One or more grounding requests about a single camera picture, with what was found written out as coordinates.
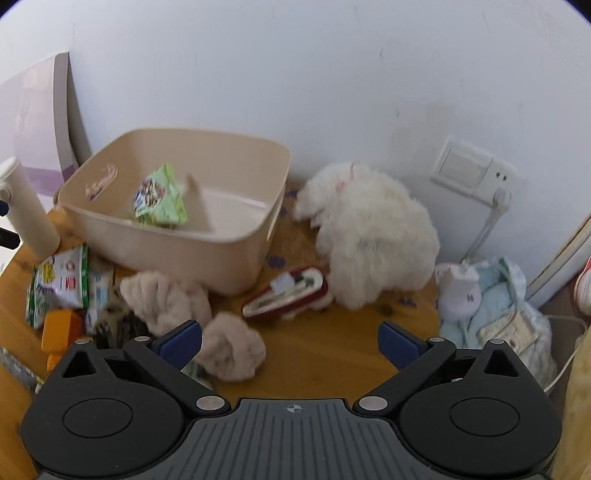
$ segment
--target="white stuffed animal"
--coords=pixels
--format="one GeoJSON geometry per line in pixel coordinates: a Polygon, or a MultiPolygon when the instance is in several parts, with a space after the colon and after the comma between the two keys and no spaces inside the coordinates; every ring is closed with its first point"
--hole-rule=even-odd
{"type": "Polygon", "coordinates": [[[427,209],[383,173],[327,167],[298,193],[294,215],[320,225],[316,249],[330,260],[329,289],[351,310],[382,290],[423,288],[433,274],[440,245],[427,209]]]}

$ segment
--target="white plastic container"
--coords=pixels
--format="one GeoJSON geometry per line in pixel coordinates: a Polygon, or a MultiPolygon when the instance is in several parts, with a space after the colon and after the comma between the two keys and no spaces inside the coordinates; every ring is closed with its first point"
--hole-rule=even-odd
{"type": "Polygon", "coordinates": [[[196,129],[134,130],[87,160],[57,201],[90,248],[132,270],[158,270],[227,296],[249,290],[262,268],[279,215],[291,156],[270,140],[196,129]],[[131,202],[164,163],[177,181],[189,222],[176,230],[137,225],[131,202]]]}
{"type": "Polygon", "coordinates": [[[24,167],[14,157],[0,163],[0,200],[8,204],[8,220],[37,260],[56,252],[60,235],[31,188],[24,167]]]}

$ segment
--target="green package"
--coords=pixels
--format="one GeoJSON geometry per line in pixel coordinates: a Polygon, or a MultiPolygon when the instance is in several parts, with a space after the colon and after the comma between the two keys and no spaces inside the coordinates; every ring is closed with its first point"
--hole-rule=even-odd
{"type": "Polygon", "coordinates": [[[148,175],[134,197],[134,217],[144,225],[180,225],[187,222],[181,193],[170,164],[148,175]]]}
{"type": "Polygon", "coordinates": [[[40,328],[50,310],[88,308],[88,245],[52,255],[33,269],[26,320],[40,328]]]}

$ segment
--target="orange block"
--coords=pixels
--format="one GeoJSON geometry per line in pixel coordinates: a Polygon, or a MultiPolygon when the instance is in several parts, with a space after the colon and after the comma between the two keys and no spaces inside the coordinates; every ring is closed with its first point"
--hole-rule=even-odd
{"type": "Polygon", "coordinates": [[[47,354],[47,371],[51,372],[68,347],[84,335],[81,318],[72,310],[52,310],[45,315],[41,350],[47,354]]]}

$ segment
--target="beige fluffy cloth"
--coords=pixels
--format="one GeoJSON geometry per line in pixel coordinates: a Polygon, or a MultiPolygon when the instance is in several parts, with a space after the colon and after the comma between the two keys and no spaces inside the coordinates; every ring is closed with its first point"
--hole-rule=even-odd
{"type": "Polygon", "coordinates": [[[203,343],[193,358],[207,373],[224,381],[254,377],[267,355],[255,330],[232,313],[221,312],[212,319],[207,291],[184,286],[160,272],[146,271],[124,278],[121,296],[155,336],[162,336],[189,319],[201,324],[203,343]]]}

